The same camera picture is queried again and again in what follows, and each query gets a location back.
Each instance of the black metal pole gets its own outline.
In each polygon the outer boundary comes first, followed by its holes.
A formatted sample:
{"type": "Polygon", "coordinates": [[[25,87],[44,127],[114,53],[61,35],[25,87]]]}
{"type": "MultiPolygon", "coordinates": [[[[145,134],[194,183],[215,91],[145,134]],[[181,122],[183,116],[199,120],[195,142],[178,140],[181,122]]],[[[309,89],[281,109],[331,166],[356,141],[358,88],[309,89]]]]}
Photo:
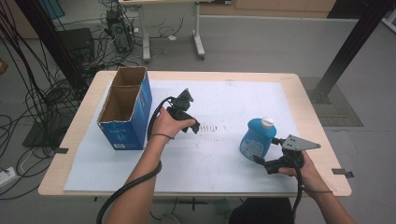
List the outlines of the black metal pole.
{"type": "Polygon", "coordinates": [[[340,48],[318,85],[308,91],[313,104],[329,103],[328,95],[337,80],[343,75],[375,27],[388,12],[393,0],[373,0],[361,15],[355,27],[340,48]]]}
{"type": "Polygon", "coordinates": [[[53,60],[58,64],[79,100],[82,100],[88,84],[82,76],[78,64],[73,61],[61,42],[55,26],[47,12],[41,7],[39,0],[15,0],[26,19],[46,46],[53,60]]]}

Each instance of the white sheet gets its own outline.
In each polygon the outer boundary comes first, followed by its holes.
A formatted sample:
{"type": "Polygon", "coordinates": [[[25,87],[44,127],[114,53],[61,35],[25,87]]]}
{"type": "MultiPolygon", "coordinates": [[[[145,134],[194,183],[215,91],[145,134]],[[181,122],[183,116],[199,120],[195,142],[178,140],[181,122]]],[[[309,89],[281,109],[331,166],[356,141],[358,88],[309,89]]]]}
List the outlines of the white sheet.
{"type": "MultiPolygon", "coordinates": [[[[151,113],[165,97],[177,97],[189,88],[194,102],[188,113],[201,123],[198,134],[191,129],[187,133],[180,132],[176,140],[166,146],[156,192],[216,194],[297,190],[294,178],[268,175],[262,166],[239,151],[251,119],[271,117],[276,121],[276,137],[298,136],[280,83],[151,80],[150,86],[151,113]]],[[[142,153],[114,150],[98,128],[96,120],[106,95],[104,92],[78,147],[64,190],[115,191],[124,184],[142,153]]],[[[265,159],[276,160],[281,155],[280,147],[272,145],[265,159]]]]}

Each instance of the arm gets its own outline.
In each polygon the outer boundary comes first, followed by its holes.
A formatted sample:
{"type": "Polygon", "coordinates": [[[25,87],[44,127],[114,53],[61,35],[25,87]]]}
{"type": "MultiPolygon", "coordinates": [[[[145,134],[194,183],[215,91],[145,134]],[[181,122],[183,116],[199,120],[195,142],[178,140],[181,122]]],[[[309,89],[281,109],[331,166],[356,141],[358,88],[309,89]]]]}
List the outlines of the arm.
{"type": "MultiPolygon", "coordinates": [[[[154,121],[152,133],[162,133],[175,137],[181,129],[191,126],[194,122],[194,119],[174,120],[164,108],[161,108],[160,115],[154,121]]],[[[169,138],[167,136],[152,135],[126,183],[154,170],[168,141],[169,138]]],[[[108,213],[106,223],[149,223],[149,211],[152,204],[155,180],[156,177],[154,176],[121,194],[108,213]]]]}
{"type": "MultiPolygon", "coordinates": [[[[356,223],[344,206],[332,194],[329,187],[321,178],[308,154],[303,151],[304,166],[301,169],[305,192],[315,200],[326,223],[356,223]]],[[[295,170],[291,168],[279,168],[283,175],[294,175],[295,170]]]]}

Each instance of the hand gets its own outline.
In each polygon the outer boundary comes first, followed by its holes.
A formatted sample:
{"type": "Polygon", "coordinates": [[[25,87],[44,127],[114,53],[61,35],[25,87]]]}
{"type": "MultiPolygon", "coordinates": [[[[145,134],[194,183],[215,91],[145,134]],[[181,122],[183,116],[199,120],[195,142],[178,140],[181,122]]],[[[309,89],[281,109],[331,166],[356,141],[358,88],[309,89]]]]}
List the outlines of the hand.
{"type": "Polygon", "coordinates": [[[151,133],[166,134],[174,138],[180,130],[190,127],[195,123],[195,119],[175,120],[165,108],[161,108],[160,115],[154,120],[151,133]]]}
{"type": "MultiPolygon", "coordinates": [[[[303,151],[304,155],[304,166],[301,168],[301,174],[303,176],[303,185],[306,189],[306,193],[310,197],[314,197],[315,191],[330,191],[326,183],[320,176],[315,164],[309,158],[308,153],[303,151]]],[[[293,168],[281,167],[278,170],[283,175],[296,176],[296,172],[293,168]]]]}

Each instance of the bottle label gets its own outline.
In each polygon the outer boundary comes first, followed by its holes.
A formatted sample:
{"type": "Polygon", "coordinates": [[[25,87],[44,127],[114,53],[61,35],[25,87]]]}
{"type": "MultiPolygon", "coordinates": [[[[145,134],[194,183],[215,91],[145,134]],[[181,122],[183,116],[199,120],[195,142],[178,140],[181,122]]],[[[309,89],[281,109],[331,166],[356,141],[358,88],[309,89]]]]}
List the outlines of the bottle label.
{"type": "Polygon", "coordinates": [[[261,157],[263,149],[262,143],[254,140],[245,140],[240,147],[241,152],[251,160],[253,160],[253,155],[261,157]]]}

